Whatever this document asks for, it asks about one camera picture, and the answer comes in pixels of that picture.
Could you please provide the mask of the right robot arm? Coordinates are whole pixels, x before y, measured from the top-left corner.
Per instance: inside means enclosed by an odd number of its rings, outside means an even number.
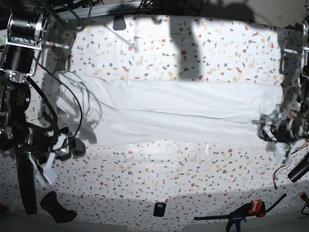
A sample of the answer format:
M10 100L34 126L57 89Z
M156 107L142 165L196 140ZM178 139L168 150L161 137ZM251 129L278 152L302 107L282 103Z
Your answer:
M83 143L68 128L60 129L56 112L33 81L42 53L49 16L55 11L38 2L15 3L10 7L7 39L0 60L0 150L3 154L25 154L38 171L42 184L52 184L57 174L55 160L67 160L84 154ZM26 120L26 110L35 89L47 102L42 128Z

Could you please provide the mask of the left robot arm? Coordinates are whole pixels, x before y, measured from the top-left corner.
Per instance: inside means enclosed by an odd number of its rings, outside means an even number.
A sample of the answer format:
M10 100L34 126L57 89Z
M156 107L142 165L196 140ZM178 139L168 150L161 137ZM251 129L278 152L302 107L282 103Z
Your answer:
M309 17L302 24L279 29L278 44L283 98L254 124L259 138L275 146L278 162L285 165L309 137Z

